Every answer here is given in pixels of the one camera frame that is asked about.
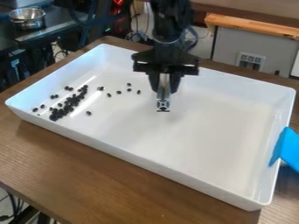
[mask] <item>red light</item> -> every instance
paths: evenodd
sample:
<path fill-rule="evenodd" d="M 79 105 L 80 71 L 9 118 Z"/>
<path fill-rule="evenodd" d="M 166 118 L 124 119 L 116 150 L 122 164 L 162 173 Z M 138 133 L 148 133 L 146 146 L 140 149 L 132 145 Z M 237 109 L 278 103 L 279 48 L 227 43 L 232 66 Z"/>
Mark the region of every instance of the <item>red light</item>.
<path fill-rule="evenodd" d="M 122 6 L 124 0 L 113 0 L 115 4 L 117 4 L 118 6 Z"/>

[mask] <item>white tray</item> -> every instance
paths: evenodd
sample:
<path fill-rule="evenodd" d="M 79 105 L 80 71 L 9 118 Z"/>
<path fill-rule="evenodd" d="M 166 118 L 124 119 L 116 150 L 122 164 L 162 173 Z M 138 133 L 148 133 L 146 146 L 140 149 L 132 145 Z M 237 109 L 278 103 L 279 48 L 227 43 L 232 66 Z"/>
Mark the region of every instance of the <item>white tray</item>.
<path fill-rule="evenodd" d="M 132 72 L 132 53 L 111 45 L 95 47 L 6 105 L 27 122 L 247 211 L 268 205 L 280 163 L 268 167 L 268 161 L 289 124 L 295 90 L 200 68 L 200 76 L 184 77 L 172 96 L 171 112 L 157 113 L 147 75 Z M 131 93 L 126 92 L 128 82 Z M 73 94 L 64 86 L 85 84 L 89 92 L 79 107 L 51 122 L 48 109 Z M 96 90 L 100 86 L 106 90 Z M 59 99 L 49 99 L 57 93 Z M 42 103 L 46 108 L 33 113 Z"/>

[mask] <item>cable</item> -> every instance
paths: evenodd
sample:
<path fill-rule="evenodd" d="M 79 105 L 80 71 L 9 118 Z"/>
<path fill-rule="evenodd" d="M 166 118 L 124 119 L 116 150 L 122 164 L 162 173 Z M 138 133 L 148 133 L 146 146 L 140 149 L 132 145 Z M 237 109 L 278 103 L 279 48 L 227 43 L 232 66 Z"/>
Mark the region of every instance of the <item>cable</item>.
<path fill-rule="evenodd" d="M 103 25 L 112 21 L 115 21 L 119 18 L 122 18 L 125 13 L 119 13 L 113 16 L 109 16 L 109 17 L 101 17 L 101 18 L 97 18 L 97 19 L 93 19 L 92 21 L 80 21 L 74 11 L 74 7 L 73 7 L 73 1 L 72 0 L 65 0 L 64 2 L 66 2 L 66 7 L 67 10 L 71 16 L 71 18 L 80 26 L 85 27 L 85 28 L 92 28 L 95 27 L 97 25 Z"/>
<path fill-rule="evenodd" d="M 16 218 L 17 217 L 17 206 L 16 206 L 15 198 L 13 197 L 13 195 L 11 193 L 9 193 L 9 192 L 7 192 L 7 193 L 8 193 L 9 198 L 10 198 L 13 217 Z"/>
<path fill-rule="evenodd" d="M 146 11 L 148 12 L 148 20 L 146 22 L 146 29 L 145 29 L 145 33 L 144 33 L 144 38 L 146 38 L 146 34 L 148 33 L 149 27 L 150 27 L 150 8 L 148 6 L 148 3 L 145 3 L 146 6 Z"/>
<path fill-rule="evenodd" d="M 133 1 L 133 10 L 135 14 L 135 19 L 136 19 L 136 32 L 138 32 L 138 18 L 137 18 L 137 13 L 136 13 L 136 7 L 135 7 L 135 1 Z"/>

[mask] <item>wooden table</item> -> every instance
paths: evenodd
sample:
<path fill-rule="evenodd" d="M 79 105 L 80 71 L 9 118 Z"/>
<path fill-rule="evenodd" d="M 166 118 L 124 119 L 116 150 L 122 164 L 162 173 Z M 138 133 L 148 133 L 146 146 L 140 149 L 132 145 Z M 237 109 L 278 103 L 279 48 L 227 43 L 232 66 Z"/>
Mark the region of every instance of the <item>wooden table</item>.
<path fill-rule="evenodd" d="M 195 11 L 299 28 L 298 0 L 191 0 Z"/>
<path fill-rule="evenodd" d="M 260 211 L 245 212 L 150 171 L 23 122 L 4 101 L 93 47 L 108 43 L 132 50 L 148 47 L 105 37 L 0 94 L 0 181 L 45 214 L 63 223 L 256 224 Z M 299 82 L 204 61 L 203 67 L 293 87 Z M 299 104 L 291 126 L 299 130 Z M 299 223 L 299 176 L 283 168 L 274 203 L 261 224 Z"/>

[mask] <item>wire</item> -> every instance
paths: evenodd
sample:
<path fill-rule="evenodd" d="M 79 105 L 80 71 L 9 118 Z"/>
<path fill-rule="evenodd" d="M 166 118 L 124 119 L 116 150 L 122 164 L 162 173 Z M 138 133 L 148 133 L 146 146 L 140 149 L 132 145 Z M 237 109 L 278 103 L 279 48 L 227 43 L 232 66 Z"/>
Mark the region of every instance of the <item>wire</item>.
<path fill-rule="evenodd" d="M 149 27 L 150 27 L 150 8 L 149 8 L 149 5 L 148 3 L 145 3 L 145 6 L 146 6 L 146 11 L 148 13 L 148 20 L 146 22 L 146 29 L 145 29 L 145 33 L 144 33 L 144 37 L 146 38 L 146 34 L 148 33 L 148 30 L 149 30 Z"/>
<path fill-rule="evenodd" d="M 11 209 L 13 212 L 13 217 L 17 217 L 17 206 L 16 206 L 16 201 L 15 198 L 13 197 L 13 195 L 9 192 L 7 192 L 10 198 L 10 203 L 11 203 Z"/>
<path fill-rule="evenodd" d="M 137 18 L 137 13 L 136 13 L 136 7 L 135 7 L 135 1 L 133 1 L 133 10 L 135 14 L 135 19 L 136 19 L 136 32 L 138 32 L 138 18 Z"/>

